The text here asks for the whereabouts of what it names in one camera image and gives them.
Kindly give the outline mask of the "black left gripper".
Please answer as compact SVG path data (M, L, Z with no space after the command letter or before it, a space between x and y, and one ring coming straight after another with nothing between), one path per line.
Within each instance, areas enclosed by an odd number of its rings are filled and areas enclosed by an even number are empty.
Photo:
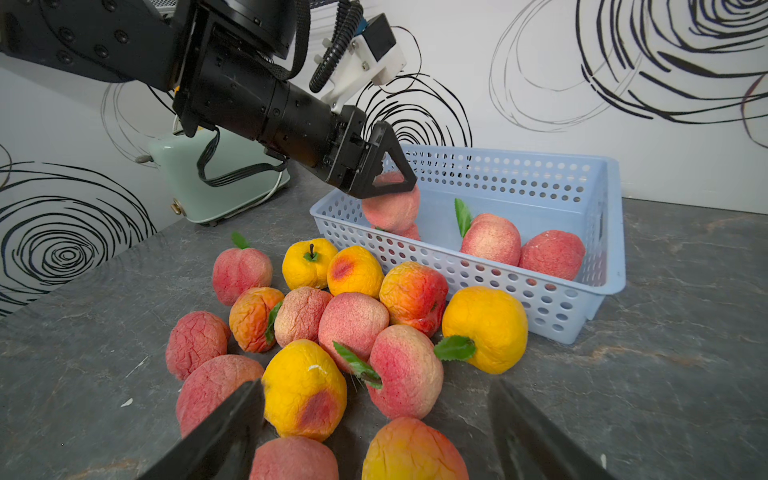
M360 129L349 125L357 111L334 114L248 55L203 54L184 73L174 108L188 136L199 127L227 130L357 199L411 192L417 183L390 124L375 123L364 148Z

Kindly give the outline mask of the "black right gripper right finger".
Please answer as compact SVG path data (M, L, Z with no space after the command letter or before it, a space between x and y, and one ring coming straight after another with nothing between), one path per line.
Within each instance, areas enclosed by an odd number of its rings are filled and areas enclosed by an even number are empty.
M488 413L505 478L614 479L511 382L491 382Z

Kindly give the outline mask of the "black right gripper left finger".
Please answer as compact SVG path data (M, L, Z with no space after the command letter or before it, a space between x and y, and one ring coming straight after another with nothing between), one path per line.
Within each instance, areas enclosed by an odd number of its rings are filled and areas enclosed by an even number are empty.
M261 382L243 383L141 478L247 479L264 407Z

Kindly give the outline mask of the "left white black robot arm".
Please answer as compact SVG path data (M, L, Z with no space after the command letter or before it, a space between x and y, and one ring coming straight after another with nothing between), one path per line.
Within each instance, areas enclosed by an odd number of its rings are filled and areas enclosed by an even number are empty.
M384 15L341 1L307 89L307 1L180 1L163 16L148 1L5 1L5 55L110 83L139 81L174 95L183 132L229 131L261 144L265 163L211 176L218 148L199 155L199 179L223 187L288 161L358 199L409 192L416 177L393 127L365 123L349 97L388 83L404 60Z

